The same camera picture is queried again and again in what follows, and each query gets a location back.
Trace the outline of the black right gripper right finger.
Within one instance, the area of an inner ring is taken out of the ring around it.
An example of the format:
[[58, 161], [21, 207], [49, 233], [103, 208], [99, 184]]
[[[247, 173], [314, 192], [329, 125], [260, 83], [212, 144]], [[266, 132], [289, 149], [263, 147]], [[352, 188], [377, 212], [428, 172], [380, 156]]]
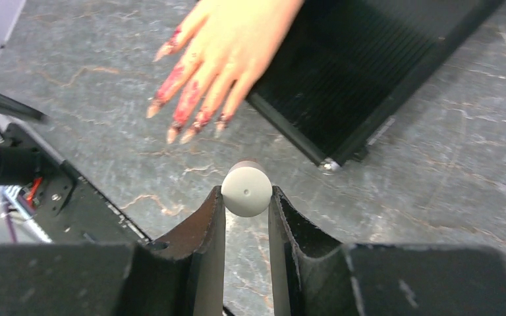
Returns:
[[342, 243], [301, 214], [278, 187], [268, 209], [275, 315], [345, 315], [349, 268]]

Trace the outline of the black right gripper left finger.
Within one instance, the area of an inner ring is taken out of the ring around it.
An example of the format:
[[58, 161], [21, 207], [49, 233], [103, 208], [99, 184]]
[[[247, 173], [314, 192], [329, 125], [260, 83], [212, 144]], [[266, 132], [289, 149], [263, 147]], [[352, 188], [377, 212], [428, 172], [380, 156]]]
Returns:
[[160, 258], [160, 298], [172, 315], [222, 315], [225, 206], [214, 186], [193, 214], [148, 244]]

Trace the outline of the white cap nail polish bottle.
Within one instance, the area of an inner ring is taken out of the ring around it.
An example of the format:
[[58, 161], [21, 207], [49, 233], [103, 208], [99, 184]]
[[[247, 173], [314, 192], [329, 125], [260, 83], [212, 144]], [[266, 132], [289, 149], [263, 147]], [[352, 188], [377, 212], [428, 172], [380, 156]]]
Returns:
[[233, 165], [221, 185], [223, 203], [238, 217], [255, 217], [269, 206], [273, 195], [271, 181], [260, 164], [242, 160]]

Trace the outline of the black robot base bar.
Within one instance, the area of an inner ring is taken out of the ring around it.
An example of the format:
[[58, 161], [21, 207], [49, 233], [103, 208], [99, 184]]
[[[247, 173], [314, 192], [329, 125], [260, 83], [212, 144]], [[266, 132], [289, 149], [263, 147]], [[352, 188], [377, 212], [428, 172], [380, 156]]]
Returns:
[[67, 160], [27, 128], [11, 123], [6, 141], [42, 158], [37, 186], [4, 186], [1, 192], [22, 223], [42, 242], [138, 242], [148, 237]]

